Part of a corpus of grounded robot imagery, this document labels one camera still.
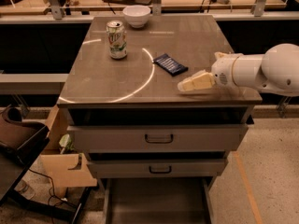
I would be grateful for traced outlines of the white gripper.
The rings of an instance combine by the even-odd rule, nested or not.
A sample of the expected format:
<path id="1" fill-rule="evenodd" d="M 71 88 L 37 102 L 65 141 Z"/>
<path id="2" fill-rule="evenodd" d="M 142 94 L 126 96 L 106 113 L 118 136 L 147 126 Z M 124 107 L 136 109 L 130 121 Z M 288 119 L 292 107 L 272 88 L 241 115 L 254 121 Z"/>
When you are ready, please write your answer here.
<path id="1" fill-rule="evenodd" d="M 214 53 L 214 56 L 216 62 L 211 66 L 212 74 L 206 70 L 201 70 L 180 81 L 178 89 L 180 91 L 210 89 L 215 85 L 215 82 L 222 87 L 234 88 L 234 65 L 237 59 L 242 56 L 242 53 L 224 53 L 217 51 Z"/>

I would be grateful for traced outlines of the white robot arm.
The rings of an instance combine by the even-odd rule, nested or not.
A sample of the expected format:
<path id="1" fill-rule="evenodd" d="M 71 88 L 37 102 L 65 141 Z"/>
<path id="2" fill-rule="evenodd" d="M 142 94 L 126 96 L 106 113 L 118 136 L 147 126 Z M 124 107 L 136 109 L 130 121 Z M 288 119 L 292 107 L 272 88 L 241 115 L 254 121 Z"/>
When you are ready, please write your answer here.
<path id="1" fill-rule="evenodd" d="M 299 95 L 299 47 L 279 44 L 265 54 L 215 53 L 211 71 L 201 70 L 179 82 L 180 91 L 252 88 L 258 92 Z"/>

